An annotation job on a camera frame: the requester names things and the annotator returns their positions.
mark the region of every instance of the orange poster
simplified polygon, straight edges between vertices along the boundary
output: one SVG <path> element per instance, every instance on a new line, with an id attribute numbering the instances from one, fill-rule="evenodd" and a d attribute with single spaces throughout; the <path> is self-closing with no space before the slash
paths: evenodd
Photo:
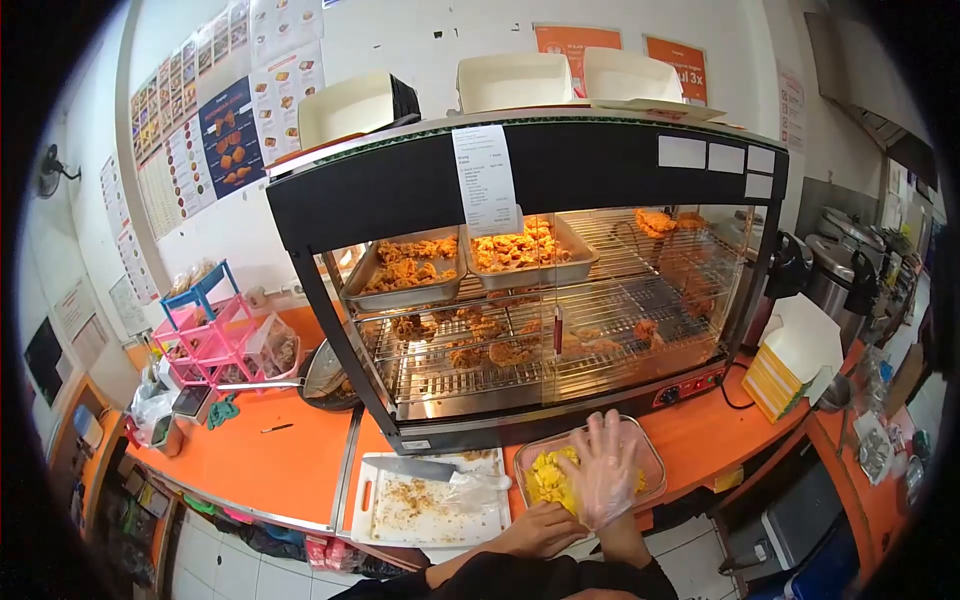
<path id="1" fill-rule="evenodd" d="M 620 31 L 593 27 L 566 27 L 563 25 L 534 24 L 537 34 L 537 51 L 564 54 L 570 63 L 573 86 L 584 90 L 584 48 L 598 46 L 623 50 Z"/>
<path id="2" fill-rule="evenodd" d="M 673 65 L 684 88 L 684 98 L 699 107 L 707 105 L 707 53 L 700 48 L 644 35 L 647 56 Z"/>

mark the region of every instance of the black frame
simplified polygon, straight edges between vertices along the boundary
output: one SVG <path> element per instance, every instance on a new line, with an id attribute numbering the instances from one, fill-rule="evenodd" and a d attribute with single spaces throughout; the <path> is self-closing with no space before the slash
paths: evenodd
<path id="1" fill-rule="evenodd" d="M 524 213 L 621 206 L 738 204 L 766 206 L 765 226 L 746 301 L 728 341 L 728 355 L 689 372 L 600 396 L 604 407 L 638 415 L 652 410 L 665 386 L 718 366 L 728 368 L 753 314 L 775 244 L 786 193 L 789 154 L 776 142 L 708 123 L 672 122 L 628 111 L 535 108 L 421 122 L 351 140 L 314 154 L 311 165 L 277 176 L 267 198 L 284 247 L 314 314 L 340 357 L 358 395 L 381 431 L 401 454 L 460 451 L 526 442 L 572 428 L 595 410 L 598 398 L 558 407 L 527 407 L 507 418 L 474 415 L 459 420 L 397 424 L 353 352 L 314 259 L 329 252 L 411 231 L 460 225 L 460 184 L 450 131 L 502 124 L 510 148 L 516 196 Z M 661 135 L 743 149 L 742 174 L 658 166 Z M 775 152 L 769 200 L 745 198 L 750 146 Z M 554 153 L 552 149 L 584 149 Z M 409 444 L 403 442 L 424 442 Z"/>

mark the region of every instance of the paper box stack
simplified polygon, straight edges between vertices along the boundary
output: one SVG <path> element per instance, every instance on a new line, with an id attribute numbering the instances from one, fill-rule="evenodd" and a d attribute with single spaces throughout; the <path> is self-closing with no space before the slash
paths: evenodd
<path id="1" fill-rule="evenodd" d="M 840 325 L 797 294 L 774 304 L 743 388 L 773 423 L 804 396 L 812 406 L 842 366 Z"/>

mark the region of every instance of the green cloth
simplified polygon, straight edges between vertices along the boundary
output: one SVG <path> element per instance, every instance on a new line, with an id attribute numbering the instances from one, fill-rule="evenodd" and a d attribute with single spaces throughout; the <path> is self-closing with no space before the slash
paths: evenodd
<path id="1" fill-rule="evenodd" d="M 240 414 L 240 409 L 233 404 L 236 394 L 230 394 L 219 402 L 210 405 L 210 412 L 206 415 L 206 428 L 213 430 L 224 424 L 227 419 L 233 419 Z"/>
<path id="2" fill-rule="evenodd" d="M 192 506 L 195 511 L 204 513 L 206 515 L 213 515 L 217 512 L 216 507 L 209 502 L 198 500 L 197 498 L 187 494 L 183 495 L 183 501 Z"/>

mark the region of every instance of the metal tray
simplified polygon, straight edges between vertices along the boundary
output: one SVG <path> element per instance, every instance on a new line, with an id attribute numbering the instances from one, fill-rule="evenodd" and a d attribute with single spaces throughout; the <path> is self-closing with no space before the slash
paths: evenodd
<path id="1" fill-rule="evenodd" d="M 666 468 L 663 466 L 663 460 L 653 445 L 650 444 L 650 438 L 640 427 L 633 417 L 620 415 L 620 437 L 623 439 L 626 435 L 636 435 L 637 445 L 636 453 L 639 456 L 640 468 L 646 477 L 647 487 L 640 491 L 634 499 L 634 506 L 649 502 L 653 498 L 663 494 L 666 491 Z M 523 505 L 530 508 L 533 504 L 530 493 L 527 491 L 527 469 L 534 464 L 541 452 L 552 452 L 569 444 L 571 431 L 560 433 L 555 436 L 530 442 L 525 444 L 516 452 L 514 456 L 514 476 L 516 484 L 520 488 L 520 495 L 523 497 Z"/>
<path id="2" fill-rule="evenodd" d="M 456 258 L 433 258 L 428 261 L 437 269 L 437 273 L 447 269 L 456 269 L 457 275 L 449 281 L 440 283 L 431 283 L 418 287 L 406 288 L 403 290 L 392 290 L 390 292 L 375 292 L 373 294 L 361 294 L 363 287 L 371 280 L 376 270 L 380 268 L 380 260 L 376 255 L 380 242 L 392 242 L 394 244 L 407 244 L 410 242 L 419 242 L 423 240 L 439 240 L 450 235 L 459 235 L 463 237 L 463 232 L 458 226 L 446 228 L 430 229 L 428 231 L 419 231 L 417 233 L 407 233 L 385 240 L 377 240 L 364 252 L 360 262 L 353 268 L 353 272 L 347 279 L 347 284 L 341 292 L 341 299 L 348 300 L 356 305 L 360 310 L 391 310 L 393 308 L 406 308 L 408 306 L 417 306 L 421 304 L 433 304 L 453 300 L 460 291 L 460 282 L 467 275 L 467 260 L 464 258 L 463 246 L 459 247 Z"/>
<path id="3" fill-rule="evenodd" d="M 560 246 L 570 251 L 570 261 L 553 265 L 523 267 L 500 273 L 481 271 L 473 260 L 473 248 L 467 235 L 467 226 L 461 226 L 460 254 L 467 257 L 467 268 L 480 279 L 488 292 L 506 290 L 514 287 L 532 287 L 538 285 L 570 285 L 586 281 L 593 263 L 600 259 L 600 252 L 587 243 L 566 221 L 552 214 L 540 214 L 537 217 L 553 223 L 554 237 Z"/>

